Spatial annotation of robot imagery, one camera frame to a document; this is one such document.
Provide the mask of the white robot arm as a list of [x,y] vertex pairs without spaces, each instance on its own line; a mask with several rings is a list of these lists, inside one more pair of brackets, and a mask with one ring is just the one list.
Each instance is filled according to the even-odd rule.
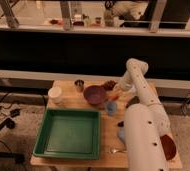
[[144,75],[148,64],[130,58],[118,87],[135,88],[139,98],[124,113],[125,145],[129,171],[169,171],[160,137],[170,132],[170,120]]

